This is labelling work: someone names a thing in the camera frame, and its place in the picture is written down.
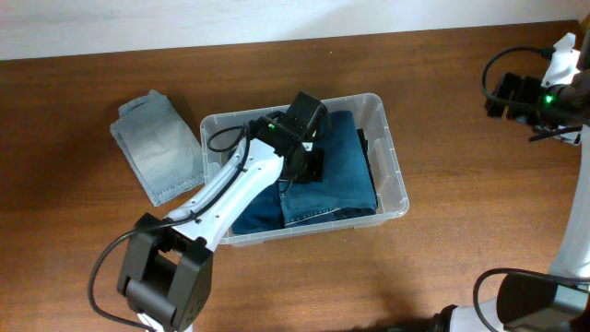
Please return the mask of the blue jeans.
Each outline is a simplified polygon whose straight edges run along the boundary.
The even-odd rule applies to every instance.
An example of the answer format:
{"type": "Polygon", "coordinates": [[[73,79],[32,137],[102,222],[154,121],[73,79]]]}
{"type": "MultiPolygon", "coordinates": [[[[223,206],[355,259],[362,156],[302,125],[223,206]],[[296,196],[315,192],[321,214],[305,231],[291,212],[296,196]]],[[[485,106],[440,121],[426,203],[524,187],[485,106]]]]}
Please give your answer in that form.
{"type": "Polygon", "coordinates": [[[324,151],[322,180],[292,184],[280,196],[288,228],[370,216],[378,208],[353,113],[330,113],[329,120],[323,126],[325,137],[315,144],[324,151]]]}

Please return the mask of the black garment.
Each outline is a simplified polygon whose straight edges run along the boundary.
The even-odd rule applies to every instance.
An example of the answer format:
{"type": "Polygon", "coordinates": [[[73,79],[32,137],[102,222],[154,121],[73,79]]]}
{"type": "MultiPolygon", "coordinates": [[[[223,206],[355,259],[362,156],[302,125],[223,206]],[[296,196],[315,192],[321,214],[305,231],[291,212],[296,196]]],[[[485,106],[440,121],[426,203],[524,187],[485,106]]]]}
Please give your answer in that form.
{"type": "Polygon", "coordinates": [[[378,202],[378,196],[377,196],[377,192],[376,192],[376,188],[375,188],[375,183],[374,183],[374,179],[372,176],[372,167],[371,167],[371,163],[370,163],[370,159],[369,159],[369,144],[368,144],[368,140],[365,136],[364,130],[362,128],[358,128],[357,129],[357,134],[359,137],[359,141],[360,141],[360,145],[363,151],[363,156],[365,159],[365,163],[366,163],[366,167],[367,167],[367,172],[369,174],[370,180],[371,180],[371,184],[372,184],[372,191],[374,194],[374,198],[375,198],[375,206],[379,207],[379,202],[378,202]]]}

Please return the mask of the blue garment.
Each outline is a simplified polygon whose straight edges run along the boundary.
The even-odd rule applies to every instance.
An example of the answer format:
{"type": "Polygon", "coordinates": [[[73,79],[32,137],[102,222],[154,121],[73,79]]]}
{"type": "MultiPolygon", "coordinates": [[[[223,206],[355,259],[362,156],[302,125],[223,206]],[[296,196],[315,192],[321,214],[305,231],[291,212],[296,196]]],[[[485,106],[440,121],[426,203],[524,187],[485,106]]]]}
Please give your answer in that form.
{"type": "Polygon", "coordinates": [[[233,234],[276,231],[284,227],[277,182],[256,196],[231,226],[233,234]]]}

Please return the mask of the light grey jeans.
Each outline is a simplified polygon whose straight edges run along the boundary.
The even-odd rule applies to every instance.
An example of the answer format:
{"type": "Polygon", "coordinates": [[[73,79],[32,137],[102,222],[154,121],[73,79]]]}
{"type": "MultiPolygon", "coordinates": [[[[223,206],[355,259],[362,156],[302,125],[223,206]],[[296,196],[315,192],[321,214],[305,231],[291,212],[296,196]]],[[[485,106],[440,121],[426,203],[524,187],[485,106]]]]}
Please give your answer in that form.
{"type": "Polygon", "coordinates": [[[153,206],[204,182],[201,145],[167,96],[151,90],[118,113],[110,132],[153,206]]]}

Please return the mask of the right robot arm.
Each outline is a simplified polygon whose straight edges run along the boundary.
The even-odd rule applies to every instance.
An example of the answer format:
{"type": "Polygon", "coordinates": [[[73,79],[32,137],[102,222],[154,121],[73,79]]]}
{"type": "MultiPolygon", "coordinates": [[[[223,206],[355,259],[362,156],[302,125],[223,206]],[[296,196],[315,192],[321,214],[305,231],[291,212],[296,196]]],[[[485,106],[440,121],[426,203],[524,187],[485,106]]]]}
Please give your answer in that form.
{"type": "Polygon", "coordinates": [[[472,305],[449,305],[430,331],[586,331],[589,328],[589,41],[565,34],[530,53],[548,60],[541,79],[507,73],[481,88],[490,118],[529,126],[531,142],[556,139],[581,150],[565,233],[547,272],[496,267],[478,276],[472,305]]]}

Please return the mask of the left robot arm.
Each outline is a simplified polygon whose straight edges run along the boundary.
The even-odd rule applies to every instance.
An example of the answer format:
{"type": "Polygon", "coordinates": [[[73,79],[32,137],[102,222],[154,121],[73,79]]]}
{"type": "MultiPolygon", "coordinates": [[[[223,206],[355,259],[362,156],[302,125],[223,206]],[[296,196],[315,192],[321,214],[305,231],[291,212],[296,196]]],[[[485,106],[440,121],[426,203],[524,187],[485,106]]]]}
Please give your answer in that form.
{"type": "Polygon", "coordinates": [[[300,92],[285,111],[245,123],[232,155],[165,219],[145,214],[129,235],[117,290],[145,331],[189,331],[211,292],[214,252],[248,205],[278,180],[318,181],[328,110],[300,92]]]}

